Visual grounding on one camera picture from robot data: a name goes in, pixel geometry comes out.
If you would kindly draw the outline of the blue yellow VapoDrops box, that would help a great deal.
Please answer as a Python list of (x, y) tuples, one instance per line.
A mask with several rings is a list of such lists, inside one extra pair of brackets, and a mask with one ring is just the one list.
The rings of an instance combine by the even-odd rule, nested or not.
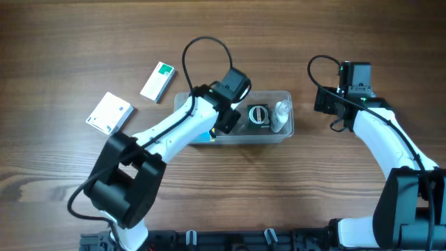
[(211, 129), (208, 132), (204, 132), (191, 141), (191, 144), (207, 144), (214, 142), (216, 138), (215, 129)]

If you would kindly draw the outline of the clear plastic container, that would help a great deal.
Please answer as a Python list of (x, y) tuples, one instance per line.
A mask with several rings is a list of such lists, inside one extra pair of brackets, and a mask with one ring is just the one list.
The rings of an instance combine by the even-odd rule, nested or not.
[(237, 107), (241, 117), (229, 134), (215, 129), (216, 138), (214, 142), (207, 144), (275, 144), (280, 143), (294, 133), (293, 112), (279, 132), (267, 130), (249, 130), (247, 128), (247, 106), (256, 104), (267, 104), (270, 112), (279, 101), (292, 101), (291, 94), (287, 91), (251, 91)]

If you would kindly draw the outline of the clear spray bottle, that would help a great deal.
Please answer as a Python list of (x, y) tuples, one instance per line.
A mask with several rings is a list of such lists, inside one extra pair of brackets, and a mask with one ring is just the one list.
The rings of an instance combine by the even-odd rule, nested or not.
[(279, 132), (289, 119), (292, 110), (292, 103), (289, 100), (279, 101), (270, 116), (270, 129), (273, 132)]

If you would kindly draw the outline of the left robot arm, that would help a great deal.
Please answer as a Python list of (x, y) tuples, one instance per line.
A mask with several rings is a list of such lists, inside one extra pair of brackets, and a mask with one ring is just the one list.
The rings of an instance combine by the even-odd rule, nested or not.
[(112, 135), (104, 145), (84, 194), (111, 227), (115, 250), (138, 250), (148, 238), (144, 218), (152, 207), (167, 163), (199, 135), (216, 128), (229, 133), (240, 118), (235, 105), (252, 87), (230, 68), (222, 81), (194, 87), (183, 106), (133, 136)]

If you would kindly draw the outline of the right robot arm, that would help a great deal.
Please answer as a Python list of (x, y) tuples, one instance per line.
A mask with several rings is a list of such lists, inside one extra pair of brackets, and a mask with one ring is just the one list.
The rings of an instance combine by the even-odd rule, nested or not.
[(330, 124), (361, 139), (386, 182), (373, 215), (331, 222), (335, 244), (347, 250), (444, 250), (445, 170), (416, 147), (390, 105), (376, 97), (371, 66), (336, 62), (337, 87), (317, 84), (314, 109), (332, 114)]

